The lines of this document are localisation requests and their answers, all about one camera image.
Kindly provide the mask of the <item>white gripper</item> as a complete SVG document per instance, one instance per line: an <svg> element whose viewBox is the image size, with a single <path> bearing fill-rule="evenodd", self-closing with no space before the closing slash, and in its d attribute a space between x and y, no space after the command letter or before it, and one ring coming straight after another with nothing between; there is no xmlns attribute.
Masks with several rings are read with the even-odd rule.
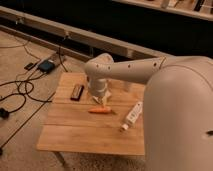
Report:
<svg viewBox="0 0 213 171"><path fill-rule="evenodd" d="M88 89L91 95L104 97L107 91L107 80L90 77L88 81Z"/></svg>

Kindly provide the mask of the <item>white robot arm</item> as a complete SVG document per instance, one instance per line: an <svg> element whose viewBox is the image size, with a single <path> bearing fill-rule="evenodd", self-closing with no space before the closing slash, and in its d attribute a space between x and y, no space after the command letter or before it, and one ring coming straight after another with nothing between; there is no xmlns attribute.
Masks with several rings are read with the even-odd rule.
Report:
<svg viewBox="0 0 213 171"><path fill-rule="evenodd" d="M85 64L89 91L102 97L107 78L140 83L146 171L213 171L213 59L158 57Z"/></svg>

